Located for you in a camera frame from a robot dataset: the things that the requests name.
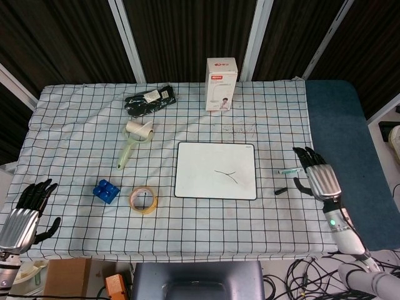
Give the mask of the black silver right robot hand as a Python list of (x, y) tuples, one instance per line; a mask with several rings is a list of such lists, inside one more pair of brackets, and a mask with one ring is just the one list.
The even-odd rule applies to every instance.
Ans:
[(293, 147), (309, 183), (303, 186), (298, 177), (294, 177), (297, 189), (318, 201), (337, 201), (341, 197), (341, 188), (335, 172), (325, 159), (310, 147)]

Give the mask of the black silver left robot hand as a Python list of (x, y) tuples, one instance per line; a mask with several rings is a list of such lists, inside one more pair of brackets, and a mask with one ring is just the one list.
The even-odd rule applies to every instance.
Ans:
[(53, 237), (61, 224), (57, 217), (48, 231), (37, 233), (40, 218), (48, 199), (57, 184), (51, 179), (30, 184), (21, 194), (16, 207), (8, 214), (1, 229), (1, 254), (3, 256), (21, 255), (32, 245), (37, 245)]

